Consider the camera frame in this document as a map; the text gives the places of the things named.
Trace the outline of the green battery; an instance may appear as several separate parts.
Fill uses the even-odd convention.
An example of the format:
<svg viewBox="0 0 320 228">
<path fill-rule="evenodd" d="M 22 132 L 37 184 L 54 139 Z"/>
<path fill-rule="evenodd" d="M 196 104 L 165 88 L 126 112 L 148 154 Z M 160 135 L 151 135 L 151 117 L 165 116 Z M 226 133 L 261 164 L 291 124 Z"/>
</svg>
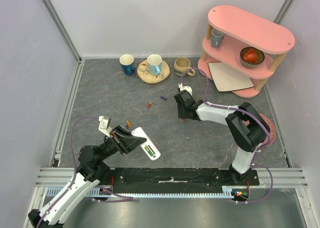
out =
<svg viewBox="0 0 320 228">
<path fill-rule="evenodd" d="M 144 148 L 151 157 L 154 155 L 154 152 L 149 145 L 146 145 Z"/>
</svg>

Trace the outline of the white remote control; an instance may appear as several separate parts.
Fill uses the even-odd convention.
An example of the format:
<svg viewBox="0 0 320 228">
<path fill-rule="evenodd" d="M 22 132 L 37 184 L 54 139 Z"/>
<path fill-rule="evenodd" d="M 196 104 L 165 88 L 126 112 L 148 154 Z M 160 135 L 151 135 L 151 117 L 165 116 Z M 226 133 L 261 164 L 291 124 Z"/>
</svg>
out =
<svg viewBox="0 0 320 228">
<path fill-rule="evenodd" d="M 145 154 L 148 156 L 148 158 L 152 161 L 155 161 L 157 160 L 160 156 L 161 156 L 161 153 L 159 152 L 159 150 L 157 149 L 157 147 L 154 145 L 154 143 L 151 141 L 151 139 L 149 138 L 149 136 L 146 134 L 146 132 L 142 129 L 142 127 L 138 127 L 138 128 L 135 128 L 134 130 L 132 130 L 131 134 L 133 136 L 136 136 L 136 137 L 142 137 L 142 138 L 146 138 L 146 141 L 143 142 L 140 147 L 142 148 L 142 150 L 145 152 Z M 147 151 L 144 149 L 146 145 L 149 145 L 153 152 L 154 152 L 154 155 L 151 157 Z"/>
</svg>

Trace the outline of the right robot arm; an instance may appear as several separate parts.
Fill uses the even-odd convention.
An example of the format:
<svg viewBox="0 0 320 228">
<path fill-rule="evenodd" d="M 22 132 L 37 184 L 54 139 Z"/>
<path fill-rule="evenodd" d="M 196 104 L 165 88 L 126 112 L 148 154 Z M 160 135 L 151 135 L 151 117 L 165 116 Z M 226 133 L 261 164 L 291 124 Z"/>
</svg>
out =
<svg viewBox="0 0 320 228">
<path fill-rule="evenodd" d="M 206 100 L 196 102 L 187 90 L 179 90 L 174 96 L 180 119 L 212 121 L 227 125 L 237 144 L 237 151 L 229 167 L 229 179 L 235 185 L 242 184 L 251 170 L 258 148 L 271 142 L 271 129 L 254 107 L 244 102 L 240 106 L 222 106 Z"/>
</svg>

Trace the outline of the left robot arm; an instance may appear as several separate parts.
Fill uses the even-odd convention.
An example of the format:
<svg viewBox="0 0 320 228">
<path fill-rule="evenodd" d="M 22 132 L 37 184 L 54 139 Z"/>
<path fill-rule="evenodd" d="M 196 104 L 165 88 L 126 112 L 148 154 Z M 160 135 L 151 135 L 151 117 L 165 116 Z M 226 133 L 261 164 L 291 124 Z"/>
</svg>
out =
<svg viewBox="0 0 320 228">
<path fill-rule="evenodd" d="M 104 185 L 110 179 L 110 167 L 104 160 L 119 152 L 128 154 L 150 139 L 141 127 L 136 135 L 121 126 L 99 128 L 105 134 L 99 146 L 83 146 L 80 150 L 79 166 L 63 189 L 41 209 L 33 209 L 28 219 L 34 228 L 62 228 L 80 201 L 97 185 Z"/>
</svg>

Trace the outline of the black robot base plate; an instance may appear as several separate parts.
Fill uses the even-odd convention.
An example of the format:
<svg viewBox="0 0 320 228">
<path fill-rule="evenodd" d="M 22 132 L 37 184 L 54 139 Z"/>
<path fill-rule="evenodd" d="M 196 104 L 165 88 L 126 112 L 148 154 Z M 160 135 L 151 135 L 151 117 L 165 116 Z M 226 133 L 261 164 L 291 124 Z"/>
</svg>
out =
<svg viewBox="0 0 320 228">
<path fill-rule="evenodd" d="M 223 186 L 260 184 L 256 170 L 243 175 L 219 168 L 115 168 L 100 183 L 117 194 L 221 193 Z"/>
</svg>

